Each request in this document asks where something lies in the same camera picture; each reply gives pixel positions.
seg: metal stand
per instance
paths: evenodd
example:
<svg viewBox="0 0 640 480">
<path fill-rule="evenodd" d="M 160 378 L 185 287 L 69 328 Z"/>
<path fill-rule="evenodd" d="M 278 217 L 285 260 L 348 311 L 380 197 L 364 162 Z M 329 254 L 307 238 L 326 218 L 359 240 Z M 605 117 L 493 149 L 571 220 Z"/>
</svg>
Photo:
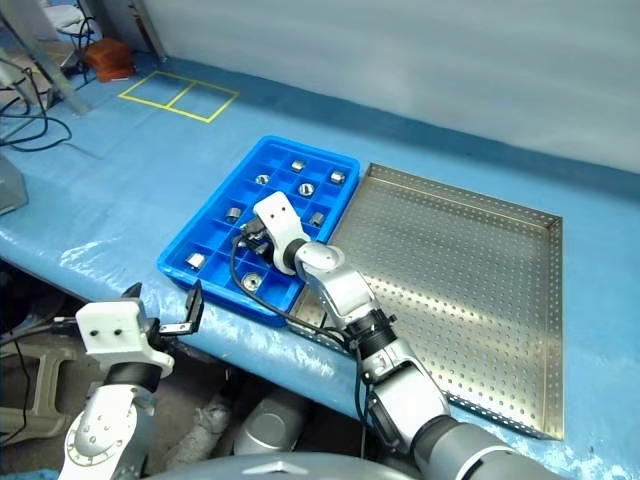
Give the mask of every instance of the metal stand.
<svg viewBox="0 0 640 480">
<path fill-rule="evenodd" d="M 64 98 L 71 108 L 78 114 L 85 114 L 89 106 L 74 90 L 73 86 L 53 63 L 47 52 L 38 45 L 37 40 L 31 34 L 20 16 L 19 9 L 12 0 L 0 0 L 0 18 L 7 29 L 15 36 L 29 55 L 33 57 L 42 74 L 51 83 L 53 88 Z"/>
</svg>

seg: gray machine housing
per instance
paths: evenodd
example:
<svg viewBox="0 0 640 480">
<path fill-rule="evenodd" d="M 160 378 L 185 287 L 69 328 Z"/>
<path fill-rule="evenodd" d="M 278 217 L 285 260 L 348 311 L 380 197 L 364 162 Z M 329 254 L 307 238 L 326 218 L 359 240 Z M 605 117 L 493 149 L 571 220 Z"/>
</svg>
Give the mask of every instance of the gray machine housing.
<svg viewBox="0 0 640 480">
<path fill-rule="evenodd" d="M 27 201 L 22 173 L 0 153 L 0 215 L 25 205 Z"/>
</svg>

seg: blue plastic tray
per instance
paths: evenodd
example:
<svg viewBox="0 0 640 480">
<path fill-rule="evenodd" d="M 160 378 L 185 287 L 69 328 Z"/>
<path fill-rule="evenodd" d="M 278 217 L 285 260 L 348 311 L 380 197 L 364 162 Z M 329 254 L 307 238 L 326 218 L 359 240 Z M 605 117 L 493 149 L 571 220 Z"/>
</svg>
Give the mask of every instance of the blue plastic tray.
<svg viewBox="0 0 640 480">
<path fill-rule="evenodd" d="M 291 163 L 298 159 L 305 162 L 305 167 L 295 173 Z M 329 180 L 335 170 L 345 174 L 344 184 L 335 185 Z M 240 226 L 254 216 L 256 202 L 282 191 L 300 216 L 304 231 L 311 239 L 326 242 L 358 184 L 359 173 L 360 164 L 353 158 L 284 138 L 264 137 L 162 252 L 158 268 L 183 288 L 191 287 L 200 279 L 205 295 L 216 303 L 270 325 L 284 325 L 284 319 L 248 298 L 231 280 L 231 240 L 240 233 Z M 266 185 L 256 182 L 261 174 L 269 175 Z M 302 183 L 315 187 L 312 196 L 303 197 L 298 193 Z M 242 210 L 233 224 L 225 219 L 231 207 Z M 320 228 L 309 223 L 316 212 L 325 216 Z M 187 263 L 193 253 L 206 257 L 206 263 L 199 270 Z M 249 272 L 258 273 L 262 283 L 256 294 L 285 311 L 291 309 L 304 286 L 298 278 L 278 272 L 246 248 L 238 250 L 236 270 L 241 279 Z"/>
</svg>

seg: black cable bundle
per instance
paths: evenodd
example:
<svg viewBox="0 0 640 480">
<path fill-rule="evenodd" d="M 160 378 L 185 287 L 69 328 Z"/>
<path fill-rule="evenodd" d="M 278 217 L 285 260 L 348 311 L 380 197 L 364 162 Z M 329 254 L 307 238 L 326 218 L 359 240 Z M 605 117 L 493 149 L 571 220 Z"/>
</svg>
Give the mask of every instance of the black cable bundle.
<svg viewBox="0 0 640 480">
<path fill-rule="evenodd" d="M 69 127 L 67 126 L 66 123 L 64 123 L 61 120 L 58 120 L 57 118 L 52 118 L 50 116 L 47 115 L 47 111 L 44 108 L 44 105 L 42 104 L 42 100 L 40 99 L 40 95 L 42 95 L 41 92 L 38 91 L 38 87 L 36 86 L 36 82 L 33 79 L 33 72 L 31 71 L 30 68 L 26 67 L 26 68 L 22 68 L 20 65 L 17 65 L 13 62 L 10 62 L 8 60 L 5 60 L 4 58 L 0 58 L 0 62 L 10 65 L 13 68 L 16 68 L 18 70 L 20 70 L 20 72 L 25 75 L 26 78 L 29 79 L 29 82 L 31 83 L 31 86 L 33 88 L 33 91 L 36 95 L 36 99 L 38 100 L 38 107 L 40 108 L 40 114 L 39 115 L 30 115 L 29 111 L 30 111 L 30 106 L 27 102 L 27 98 L 26 96 L 21 92 L 20 90 L 20 83 L 22 83 L 24 81 L 24 79 L 15 82 L 13 84 L 13 87 L 15 88 L 15 90 L 20 93 L 20 95 L 23 97 L 25 103 L 27 104 L 27 108 L 25 110 L 25 113 L 22 114 L 9 114 L 6 113 L 6 110 L 13 105 L 14 103 L 17 102 L 18 99 L 14 99 L 11 102 L 9 102 L 8 104 L 4 105 L 2 108 L 0 108 L 0 118 L 23 118 L 23 119 L 28 119 L 28 118 L 33 118 L 33 119 L 42 119 L 44 120 L 44 125 L 42 128 L 42 131 L 40 133 L 37 133 L 35 135 L 30 135 L 27 137 L 23 137 L 23 138 L 18 138 L 15 140 L 0 140 L 0 147 L 4 147 L 4 146 L 9 146 L 11 148 L 13 148 L 14 150 L 18 150 L 19 152 L 40 152 L 42 150 L 47 150 L 49 148 L 53 148 L 57 145 L 60 145 L 62 142 L 66 142 L 67 140 L 71 140 L 72 138 L 72 134 L 71 134 L 71 130 L 69 129 Z M 66 137 L 61 138 L 59 140 L 56 140 L 48 145 L 43 145 L 41 147 L 33 147 L 33 148 L 29 148 L 29 147 L 20 147 L 18 146 L 21 143 L 25 143 L 25 142 L 31 142 L 33 140 L 37 140 L 39 138 L 44 137 L 47 132 L 49 131 L 49 122 L 53 122 L 53 123 L 57 123 L 59 125 L 61 125 L 67 132 Z"/>
</svg>

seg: white wall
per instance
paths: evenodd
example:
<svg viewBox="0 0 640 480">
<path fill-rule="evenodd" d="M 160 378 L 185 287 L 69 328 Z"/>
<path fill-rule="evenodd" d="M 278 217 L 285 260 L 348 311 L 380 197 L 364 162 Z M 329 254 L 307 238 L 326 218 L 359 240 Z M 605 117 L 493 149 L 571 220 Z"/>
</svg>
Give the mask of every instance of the white wall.
<svg viewBox="0 0 640 480">
<path fill-rule="evenodd" d="M 640 0 L 146 0 L 168 55 L 640 172 Z"/>
</svg>

